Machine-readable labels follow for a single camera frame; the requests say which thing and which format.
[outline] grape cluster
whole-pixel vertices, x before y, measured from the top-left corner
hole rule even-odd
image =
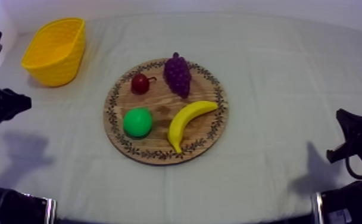
[[[192,76],[185,59],[176,52],[164,65],[164,79],[173,93],[182,98],[188,97]]]

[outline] woven plastic basket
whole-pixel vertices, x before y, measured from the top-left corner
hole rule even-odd
[[[41,84],[72,81],[85,50],[85,21],[63,18],[43,26],[31,41],[21,65]]]

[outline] cable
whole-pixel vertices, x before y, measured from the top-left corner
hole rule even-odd
[[[353,170],[352,170],[352,167],[351,167],[351,163],[349,161],[349,157],[351,155],[351,148],[353,146],[353,143],[354,141],[356,140],[357,138],[353,139],[350,143],[349,143],[349,146],[348,146],[348,150],[347,150],[347,156],[345,157],[345,166],[347,167],[347,171],[348,173],[353,177],[353,178],[356,178],[358,180],[362,180],[362,175],[359,175],[357,173],[355,173]]]

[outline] yellow banana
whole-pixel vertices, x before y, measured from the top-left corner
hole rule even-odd
[[[174,147],[177,153],[181,153],[180,143],[182,141],[182,135],[184,133],[185,126],[194,118],[216,110],[218,105],[215,102],[210,101],[197,101],[188,104],[182,108],[170,123],[168,129],[167,139],[169,143]]]

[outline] decorative floral border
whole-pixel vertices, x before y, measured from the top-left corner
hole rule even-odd
[[[197,70],[198,74],[202,74],[205,79],[209,80],[214,85],[214,94],[216,95],[216,103],[219,105],[219,108],[217,109],[217,112],[215,114],[215,120],[211,123],[210,131],[207,133],[206,139],[200,138],[197,139],[195,142],[191,143],[190,145],[185,145],[182,148],[182,153],[178,154],[175,152],[175,150],[170,151],[150,151],[145,150],[142,151],[139,148],[136,148],[133,146],[132,142],[127,139],[125,134],[120,133],[120,129],[118,126],[118,120],[117,120],[117,113],[114,111],[114,107],[117,106],[117,99],[119,96],[119,91],[122,85],[128,81],[130,81],[136,74],[142,73],[145,70],[150,69],[158,69],[162,66],[164,66],[166,60],[163,61],[156,61],[151,62],[145,66],[138,66],[136,69],[131,71],[128,74],[125,74],[119,82],[117,82],[114,87],[112,88],[112,94],[109,99],[109,107],[106,111],[106,113],[109,115],[109,122],[111,124],[111,131],[113,133],[116,133],[115,139],[124,146],[125,152],[127,154],[130,154],[132,156],[140,156],[141,158],[158,158],[159,160],[167,160],[171,158],[178,158],[180,160],[183,160],[183,156],[187,154],[192,154],[198,147],[203,147],[207,141],[214,140],[216,137],[217,131],[219,130],[219,127],[221,124],[224,123],[224,113],[227,110],[227,107],[225,106],[225,99],[222,95],[223,89],[220,86],[220,82],[217,80],[216,77],[214,77],[208,70],[205,68],[197,65],[196,63],[188,62],[188,68],[189,69],[195,69]]]

